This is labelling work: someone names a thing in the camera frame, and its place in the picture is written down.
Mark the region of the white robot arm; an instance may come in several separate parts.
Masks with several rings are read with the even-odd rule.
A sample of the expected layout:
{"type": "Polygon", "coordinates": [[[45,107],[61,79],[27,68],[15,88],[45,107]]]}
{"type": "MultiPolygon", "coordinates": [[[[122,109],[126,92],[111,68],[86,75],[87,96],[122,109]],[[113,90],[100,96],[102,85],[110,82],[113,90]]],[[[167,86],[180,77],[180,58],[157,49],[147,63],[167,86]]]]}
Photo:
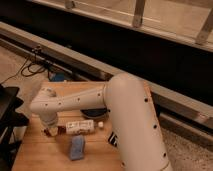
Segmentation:
{"type": "Polygon", "coordinates": [[[98,108],[108,110],[125,171],[173,171],[150,91],[132,74],[65,96],[42,88],[30,104],[47,128],[57,124],[59,112],[98,108]]]}

